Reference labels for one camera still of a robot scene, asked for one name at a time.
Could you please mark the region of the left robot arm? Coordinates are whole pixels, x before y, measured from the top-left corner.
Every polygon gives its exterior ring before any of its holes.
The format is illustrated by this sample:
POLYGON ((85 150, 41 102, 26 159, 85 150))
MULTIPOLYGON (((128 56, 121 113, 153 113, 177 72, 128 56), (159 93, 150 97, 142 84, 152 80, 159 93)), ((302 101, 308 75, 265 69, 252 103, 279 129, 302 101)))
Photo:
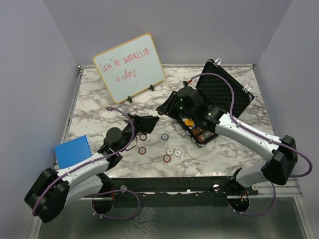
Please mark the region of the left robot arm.
POLYGON ((24 198, 32 214, 42 222, 55 219, 65 205, 86 196, 106 196, 112 189, 111 179, 105 174, 123 158, 120 154, 139 133, 150 134, 157 122, 155 116, 126 115, 124 129, 110 128, 103 145, 89 158, 64 169, 47 168, 41 172, 24 198))

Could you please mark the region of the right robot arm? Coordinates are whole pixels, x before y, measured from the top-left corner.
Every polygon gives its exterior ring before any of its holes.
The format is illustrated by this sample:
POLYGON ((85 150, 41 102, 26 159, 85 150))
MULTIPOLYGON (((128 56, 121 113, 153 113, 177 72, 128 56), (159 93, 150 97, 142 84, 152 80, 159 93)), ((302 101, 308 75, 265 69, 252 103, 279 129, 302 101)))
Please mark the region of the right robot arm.
POLYGON ((200 129, 228 137, 262 157, 262 162, 234 172, 229 189, 235 195, 240 195, 253 184, 265 181, 285 185, 297 163, 298 157, 294 152, 296 142, 292 137, 267 136, 240 123, 238 119, 231 118, 226 110, 205 103, 199 92, 190 86, 173 91, 156 111, 175 120, 190 119, 200 129))

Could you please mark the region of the blue 10 poker chip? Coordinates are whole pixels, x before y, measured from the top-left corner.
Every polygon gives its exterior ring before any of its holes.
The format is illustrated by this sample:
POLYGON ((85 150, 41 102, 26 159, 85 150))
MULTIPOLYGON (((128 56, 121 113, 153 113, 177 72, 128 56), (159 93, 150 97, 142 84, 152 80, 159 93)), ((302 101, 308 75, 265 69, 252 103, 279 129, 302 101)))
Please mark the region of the blue 10 poker chip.
POLYGON ((166 140, 169 139, 169 135, 166 134, 166 133, 163 133, 163 134, 161 135, 161 139, 164 140, 164 141, 166 141, 166 140))

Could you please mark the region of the yellow big blind button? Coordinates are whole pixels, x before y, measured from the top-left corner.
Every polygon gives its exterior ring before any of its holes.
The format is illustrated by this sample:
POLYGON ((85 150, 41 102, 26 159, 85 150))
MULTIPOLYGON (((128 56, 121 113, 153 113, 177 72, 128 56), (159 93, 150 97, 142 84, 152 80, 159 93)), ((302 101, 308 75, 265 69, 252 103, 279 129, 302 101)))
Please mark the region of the yellow big blind button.
POLYGON ((185 124, 186 124, 187 126, 194 126, 194 125, 195 125, 195 123, 194 123, 192 120, 189 120, 189 119, 186 119, 186 120, 185 120, 185 124))

